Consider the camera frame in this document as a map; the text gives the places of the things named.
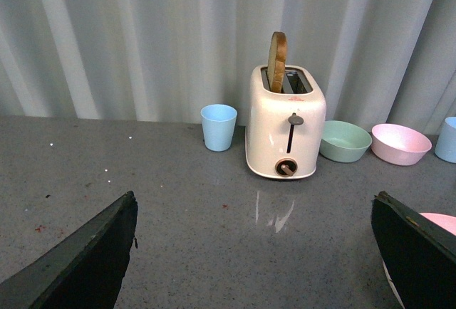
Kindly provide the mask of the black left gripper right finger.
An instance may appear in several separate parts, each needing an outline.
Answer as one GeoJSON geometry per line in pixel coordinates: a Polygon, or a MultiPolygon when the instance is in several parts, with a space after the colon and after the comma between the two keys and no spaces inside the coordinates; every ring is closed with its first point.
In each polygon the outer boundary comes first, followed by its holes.
{"type": "Polygon", "coordinates": [[[373,200],[371,226],[405,308],[455,307],[455,235],[386,192],[373,200]]]}

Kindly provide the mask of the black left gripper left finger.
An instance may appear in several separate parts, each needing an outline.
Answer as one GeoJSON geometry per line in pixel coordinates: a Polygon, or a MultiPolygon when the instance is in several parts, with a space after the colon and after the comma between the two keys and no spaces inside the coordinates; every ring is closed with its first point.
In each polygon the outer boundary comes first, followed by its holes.
{"type": "Polygon", "coordinates": [[[135,243],[138,203],[127,192],[1,283],[2,308],[113,308],[135,243]]]}

